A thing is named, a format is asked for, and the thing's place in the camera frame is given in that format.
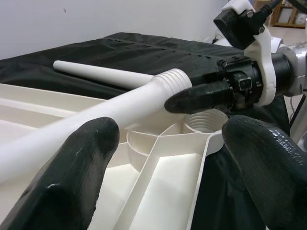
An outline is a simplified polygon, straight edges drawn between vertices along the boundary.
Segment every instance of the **threaded end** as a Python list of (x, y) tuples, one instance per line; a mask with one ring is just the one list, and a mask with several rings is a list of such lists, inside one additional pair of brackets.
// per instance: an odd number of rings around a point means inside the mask
[(171, 69), (160, 73), (152, 78), (152, 81), (159, 81), (166, 89), (168, 96), (192, 87), (189, 77), (180, 69)]
[(194, 132), (214, 133), (222, 129), (227, 122), (226, 114), (217, 109), (186, 116), (185, 125)]

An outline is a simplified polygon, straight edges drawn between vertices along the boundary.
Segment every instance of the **white plastic tube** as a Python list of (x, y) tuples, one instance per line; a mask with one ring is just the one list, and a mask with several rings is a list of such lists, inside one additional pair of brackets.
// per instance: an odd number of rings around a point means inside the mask
[(136, 89), (147, 84), (153, 75), (134, 73), (118, 69), (108, 69), (67, 61), (55, 61), (53, 68), (65, 73), (93, 79), (96, 81), (116, 85), (126, 89)]
[(175, 93), (191, 87), (188, 76), (172, 69), (146, 85), (60, 120), (0, 148), (0, 183), (41, 167), (64, 140), (83, 123), (98, 117), (113, 118), (120, 128), (161, 110)]

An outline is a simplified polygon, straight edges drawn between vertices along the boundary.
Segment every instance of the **white plastic tray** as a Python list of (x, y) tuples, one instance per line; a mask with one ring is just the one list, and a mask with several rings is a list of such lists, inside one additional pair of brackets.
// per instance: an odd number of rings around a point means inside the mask
[[(0, 84), (0, 145), (103, 101)], [(121, 130), (89, 229), (190, 229), (204, 160), (223, 146), (226, 121), (217, 110), (160, 111)], [(0, 222), (36, 172), (0, 184)]]

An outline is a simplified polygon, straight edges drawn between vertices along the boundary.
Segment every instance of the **black fabric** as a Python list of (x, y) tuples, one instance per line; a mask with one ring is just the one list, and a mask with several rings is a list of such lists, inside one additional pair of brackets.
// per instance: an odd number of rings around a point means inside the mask
[[(118, 33), (2, 60), (0, 83), (109, 99), (127, 90), (54, 71), (53, 62), (64, 60), (152, 75), (179, 68), (197, 85), (206, 82), (206, 75), (215, 73), (219, 58), (240, 53), (231, 47), (195, 41)], [(269, 122), (289, 134), (283, 97), (239, 114)], [(206, 159), (192, 229), (265, 230), (226, 148)]]

